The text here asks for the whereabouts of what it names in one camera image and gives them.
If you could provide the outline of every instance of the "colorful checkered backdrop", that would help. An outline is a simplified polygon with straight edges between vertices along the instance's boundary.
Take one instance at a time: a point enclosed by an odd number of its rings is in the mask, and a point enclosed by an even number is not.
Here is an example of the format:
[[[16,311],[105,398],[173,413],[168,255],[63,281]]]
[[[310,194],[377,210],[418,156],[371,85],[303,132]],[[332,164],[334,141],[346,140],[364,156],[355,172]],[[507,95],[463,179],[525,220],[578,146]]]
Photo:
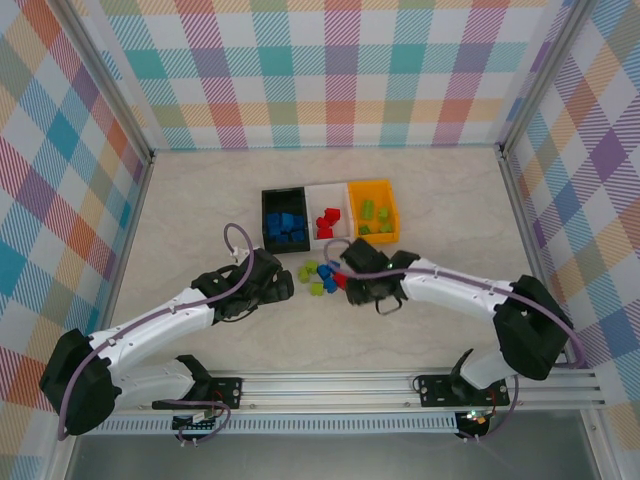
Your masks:
[[[38,380],[96,326],[143,162],[45,0],[0,12],[0,478],[22,480],[54,442]]]
[[[492,144],[562,0],[75,3],[150,141],[194,149]]]
[[[511,158],[640,478],[640,0],[601,0]]]
[[[556,18],[553,20],[551,28],[547,33],[547,36],[542,42],[542,46],[536,55],[536,59],[531,64],[531,68],[529,72],[527,72],[527,76],[525,81],[520,86],[520,90],[518,91],[518,96],[516,97],[513,105],[511,106],[511,110],[509,110],[509,115],[507,115],[507,120],[502,125],[502,129],[500,130],[500,134],[498,135],[497,143],[504,143],[511,126],[513,125],[513,121],[516,116],[520,112],[520,108],[524,100],[527,98],[529,93],[531,92],[531,88],[533,87],[536,79],[538,78],[538,74],[540,73],[540,69],[544,65],[544,62],[548,56],[548,54],[552,51],[552,46],[556,41],[558,35],[562,31],[564,27],[564,23],[571,12],[571,9],[575,5],[578,0],[562,0],[562,6],[558,11]]]

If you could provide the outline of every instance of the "white tabletop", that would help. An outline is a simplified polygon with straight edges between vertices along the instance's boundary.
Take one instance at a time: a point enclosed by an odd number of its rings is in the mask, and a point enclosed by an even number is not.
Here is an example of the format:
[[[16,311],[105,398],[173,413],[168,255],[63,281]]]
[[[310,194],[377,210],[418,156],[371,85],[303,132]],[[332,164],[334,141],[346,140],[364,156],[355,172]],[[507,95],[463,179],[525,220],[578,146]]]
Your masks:
[[[227,222],[261,243],[263,189],[367,178],[391,180],[400,242],[473,275],[517,280],[529,272],[493,150],[323,149],[161,153],[113,318],[121,324],[164,303],[205,271],[230,263]],[[232,242],[242,245],[240,235]],[[280,255],[295,272],[321,252]],[[494,341],[491,325],[425,303],[382,317],[346,295],[313,297],[295,281],[287,302],[260,307],[172,343],[150,361],[193,354],[211,370],[349,370],[450,367]]]

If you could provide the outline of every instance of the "robotic arm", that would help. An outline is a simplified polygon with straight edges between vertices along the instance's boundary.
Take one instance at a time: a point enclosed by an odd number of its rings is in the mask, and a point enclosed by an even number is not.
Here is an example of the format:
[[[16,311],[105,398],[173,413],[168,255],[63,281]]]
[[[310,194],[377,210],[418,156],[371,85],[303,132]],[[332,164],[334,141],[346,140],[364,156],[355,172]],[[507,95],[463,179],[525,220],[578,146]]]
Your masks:
[[[348,274],[352,278],[346,286],[347,298],[353,305],[375,303],[378,313],[386,315],[407,300],[427,301],[493,324],[499,348],[469,350],[448,378],[446,388],[461,405],[471,405],[479,391],[516,373],[545,379],[567,341],[561,326],[512,298],[542,305],[570,329],[562,310],[533,277],[522,276],[515,283],[481,279],[440,268],[414,253],[398,251],[388,258],[362,239],[353,242],[341,258],[355,272]],[[72,384],[66,416],[61,414],[67,432],[83,434],[115,410],[154,401],[156,405],[162,403],[157,402],[161,399],[210,401],[216,388],[213,379],[190,355],[165,365],[136,365],[183,335],[218,322],[240,320],[259,305],[284,301],[293,295],[291,273],[283,270],[274,256],[263,249],[253,250],[253,267],[247,273],[250,260],[201,275],[169,302],[124,325],[87,337],[77,329],[63,335],[47,364],[40,388],[60,414],[65,392]],[[235,293],[223,295],[245,276],[247,280]],[[389,297],[395,299],[397,307],[382,312],[380,304]],[[218,300],[206,303],[211,298]],[[80,369],[83,362],[86,366]],[[72,377],[78,370],[73,385]]]
[[[258,248],[253,250],[253,267],[241,288],[214,303],[205,303],[237,285],[249,265],[250,259],[246,258],[241,265],[205,273],[167,303],[123,325],[87,337],[74,329],[60,337],[40,380],[40,389],[58,414],[74,372],[94,356],[80,372],[69,397],[67,432],[81,435],[115,410],[156,400],[210,401],[215,388],[212,379],[190,355],[165,365],[136,365],[183,335],[219,322],[237,321],[240,318],[234,317],[250,315],[259,305],[284,301],[293,295],[291,273],[283,270],[277,258]],[[130,328],[154,314],[155,318]],[[108,346],[101,349],[105,342]]]
[[[378,313],[387,315],[407,300],[432,302],[493,325],[498,346],[465,352],[451,372],[451,389],[464,404],[470,404],[478,390],[512,375],[546,379],[567,343],[567,330],[573,328],[534,277],[523,275],[515,283],[473,277],[402,250],[388,258],[362,239],[353,242],[341,258],[361,277],[347,280],[347,298],[353,305],[375,302]],[[390,270],[407,273],[380,274]],[[382,312],[380,303],[389,297],[397,307]],[[531,308],[536,305],[555,315],[564,328]]]

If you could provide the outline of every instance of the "small cube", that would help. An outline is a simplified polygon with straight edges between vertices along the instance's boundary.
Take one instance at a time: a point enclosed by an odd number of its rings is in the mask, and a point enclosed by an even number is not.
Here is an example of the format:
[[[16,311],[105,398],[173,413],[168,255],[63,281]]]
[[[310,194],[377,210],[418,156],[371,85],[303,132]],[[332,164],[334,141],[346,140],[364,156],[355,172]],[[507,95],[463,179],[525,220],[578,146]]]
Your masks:
[[[330,226],[334,226],[338,220],[340,220],[339,208],[326,208],[324,210],[324,219],[329,222]]]
[[[389,218],[389,209],[386,207],[382,207],[380,210],[378,210],[378,220],[384,223],[387,221],[387,218]]]
[[[326,288],[329,293],[335,293],[336,290],[338,290],[338,285],[333,281],[333,278],[329,277],[324,281],[324,288]]]
[[[316,219],[316,227],[318,228],[329,228],[331,225],[329,224],[328,221],[326,221],[324,218],[322,217],[318,217]]]
[[[318,275],[322,280],[326,280],[331,277],[331,269],[327,265],[320,265],[318,267]]]
[[[304,217],[302,215],[293,216],[293,229],[302,230],[304,228]]]
[[[318,262],[316,262],[315,260],[307,260],[304,264],[304,268],[307,269],[309,275],[314,275],[318,273]]]
[[[360,216],[363,220],[373,220],[373,200],[365,200],[362,204],[362,212]]]
[[[267,214],[267,225],[269,227],[280,228],[280,214],[279,213],[269,213]]]
[[[282,232],[280,231],[280,225],[269,225],[269,236],[271,238],[275,238],[281,233]]]
[[[291,240],[294,242],[304,242],[304,232],[302,230],[291,232]]]
[[[336,285],[338,285],[342,290],[347,288],[347,277],[345,277],[343,274],[334,273],[333,281],[336,282]]]
[[[282,225],[281,229],[283,232],[290,232],[293,230],[293,215],[290,213],[282,214]]]
[[[311,295],[314,297],[321,297],[324,293],[324,285],[320,282],[313,282],[311,284]]]
[[[298,280],[300,280],[300,283],[309,283],[310,279],[311,278],[306,267],[300,267],[300,269],[298,270]]]
[[[333,229],[331,228],[319,228],[316,235],[318,240],[326,240],[327,238],[333,238]]]

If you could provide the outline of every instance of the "green block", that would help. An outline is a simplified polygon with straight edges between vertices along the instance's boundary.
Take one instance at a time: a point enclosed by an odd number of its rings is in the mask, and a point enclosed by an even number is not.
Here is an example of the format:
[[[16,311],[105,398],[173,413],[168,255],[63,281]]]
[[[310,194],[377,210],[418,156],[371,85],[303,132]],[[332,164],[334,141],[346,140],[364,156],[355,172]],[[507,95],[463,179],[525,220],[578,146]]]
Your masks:
[[[362,204],[361,217],[363,220],[373,220],[373,200],[365,200]]]
[[[307,260],[307,263],[304,264],[304,268],[307,269],[309,275],[318,273],[318,262],[316,262],[315,260]]]
[[[300,270],[298,270],[298,280],[300,280],[300,283],[309,283],[310,278],[307,267],[300,267]]]
[[[313,282],[311,284],[311,295],[315,297],[321,297],[324,293],[324,285],[320,282]]]

